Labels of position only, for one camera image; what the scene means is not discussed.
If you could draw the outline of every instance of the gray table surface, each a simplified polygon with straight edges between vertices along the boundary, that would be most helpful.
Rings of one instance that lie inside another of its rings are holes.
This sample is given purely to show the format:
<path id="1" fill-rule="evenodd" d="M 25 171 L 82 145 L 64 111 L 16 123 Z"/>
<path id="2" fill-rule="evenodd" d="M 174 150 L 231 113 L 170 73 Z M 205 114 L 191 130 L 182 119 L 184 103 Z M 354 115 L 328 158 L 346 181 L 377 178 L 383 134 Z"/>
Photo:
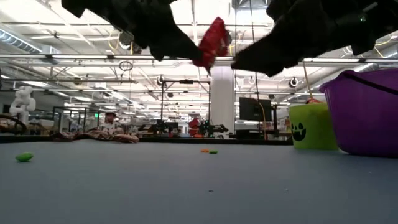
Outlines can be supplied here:
<path id="1" fill-rule="evenodd" d="M 397 191 L 395 159 L 292 146 L 0 144 L 1 224 L 396 224 Z"/>

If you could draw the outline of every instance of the small candy piece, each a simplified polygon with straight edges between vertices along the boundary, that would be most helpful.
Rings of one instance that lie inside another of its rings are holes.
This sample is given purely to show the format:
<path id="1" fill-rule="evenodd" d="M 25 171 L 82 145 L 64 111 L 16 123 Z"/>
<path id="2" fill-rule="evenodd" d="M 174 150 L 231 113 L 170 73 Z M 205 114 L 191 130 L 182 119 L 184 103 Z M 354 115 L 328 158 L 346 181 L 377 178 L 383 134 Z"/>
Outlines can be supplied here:
<path id="1" fill-rule="evenodd" d="M 15 157 L 15 159 L 18 160 L 19 162 L 27 162 L 31 158 L 33 158 L 33 154 L 31 152 L 24 152 Z"/>

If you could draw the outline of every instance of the white column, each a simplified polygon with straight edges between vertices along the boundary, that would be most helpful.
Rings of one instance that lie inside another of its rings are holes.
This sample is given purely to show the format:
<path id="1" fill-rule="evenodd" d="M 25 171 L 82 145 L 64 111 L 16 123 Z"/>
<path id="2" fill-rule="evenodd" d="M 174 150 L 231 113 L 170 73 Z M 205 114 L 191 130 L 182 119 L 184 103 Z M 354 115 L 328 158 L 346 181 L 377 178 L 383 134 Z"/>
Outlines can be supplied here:
<path id="1" fill-rule="evenodd" d="M 210 119 L 214 125 L 223 124 L 229 129 L 223 133 L 228 138 L 228 133 L 234 131 L 235 122 L 235 78 L 231 67 L 214 67 L 211 69 L 211 105 Z"/>

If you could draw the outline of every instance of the green bucket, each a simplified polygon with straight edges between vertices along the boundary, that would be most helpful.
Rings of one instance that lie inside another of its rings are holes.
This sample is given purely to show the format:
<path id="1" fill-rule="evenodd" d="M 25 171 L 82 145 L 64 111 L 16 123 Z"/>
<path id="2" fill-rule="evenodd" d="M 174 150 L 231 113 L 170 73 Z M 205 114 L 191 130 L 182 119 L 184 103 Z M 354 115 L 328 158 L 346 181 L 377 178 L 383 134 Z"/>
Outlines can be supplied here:
<path id="1" fill-rule="evenodd" d="M 326 103 L 292 106 L 289 119 L 294 148 L 338 149 Z"/>

